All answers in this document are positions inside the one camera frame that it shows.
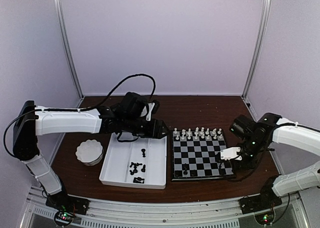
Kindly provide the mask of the white plastic tray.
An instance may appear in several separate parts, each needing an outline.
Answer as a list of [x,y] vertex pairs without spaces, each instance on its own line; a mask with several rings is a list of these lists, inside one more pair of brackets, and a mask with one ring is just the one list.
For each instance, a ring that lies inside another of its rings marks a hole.
[[[141,149],[146,150],[143,158]],[[146,165],[145,183],[133,183],[130,178],[131,162]],[[165,189],[167,180],[167,138],[149,139],[138,138],[131,133],[123,133],[120,140],[112,134],[106,150],[99,180],[104,185]]]

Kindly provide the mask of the black and silver chessboard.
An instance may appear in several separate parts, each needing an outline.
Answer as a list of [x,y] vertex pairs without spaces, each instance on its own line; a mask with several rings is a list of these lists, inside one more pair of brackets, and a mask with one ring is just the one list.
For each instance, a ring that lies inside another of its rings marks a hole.
[[[171,180],[236,178],[231,162],[216,160],[226,148],[225,137],[223,141],[177,141],[172,134]],[[183,175],[183,164],[188,165],[188,175]],[[191,170],[196,170],[197,176],[191,176]]]

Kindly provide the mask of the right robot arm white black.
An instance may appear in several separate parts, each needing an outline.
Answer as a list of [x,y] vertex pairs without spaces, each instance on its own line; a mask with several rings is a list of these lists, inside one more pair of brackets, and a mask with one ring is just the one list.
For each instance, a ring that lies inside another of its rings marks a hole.
[[[241,140],[235,147],[224,149],[222,160],[235,160],[244,166],[255,161],[261,151],[271,143],[285,144],[320,154],[320,132],[317,129],[290,121],[274,113],[265,113],[258,121],[240,115],[234,119],[230,132]],[[260,208],[268,208],[276,199],[292,192],[319,186],[320,163],[300,169],[296,172],[272,177],[265,184],[266,190],[256,198]]]

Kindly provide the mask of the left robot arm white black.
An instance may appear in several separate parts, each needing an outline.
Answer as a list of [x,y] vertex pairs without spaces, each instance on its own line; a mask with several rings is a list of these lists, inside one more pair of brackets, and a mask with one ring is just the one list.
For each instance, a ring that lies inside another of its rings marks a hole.
[[72,205],[63,183],[38,148],[38,136],[53,133],[131,133],[134,137],[162,139],[169,133],[162,120],[152,117],[159,108],[157,100],[128,92],[111,107],[99,104],[82,109],[47,108],[26,101],[13,128],[12,157],[23,162],[39,180],[52,201],[61,210]]

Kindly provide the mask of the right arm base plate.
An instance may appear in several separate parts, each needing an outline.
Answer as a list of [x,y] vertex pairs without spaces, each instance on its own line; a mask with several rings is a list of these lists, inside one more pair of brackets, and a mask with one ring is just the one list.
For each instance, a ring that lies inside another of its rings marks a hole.
[[243,214],[272,209],[282,204],[282,199],[273,194],[258,194],[245,196],[239,200],[239,205]]

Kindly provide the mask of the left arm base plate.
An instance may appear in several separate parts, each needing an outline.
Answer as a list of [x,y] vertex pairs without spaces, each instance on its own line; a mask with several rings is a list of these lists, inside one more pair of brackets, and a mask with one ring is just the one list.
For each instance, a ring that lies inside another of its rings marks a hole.
[[53,207],[59,211],[71,214],[86,215],[90,201],[86,198],[69,196],[64,193],[48,195],[45,202],[46,206]]

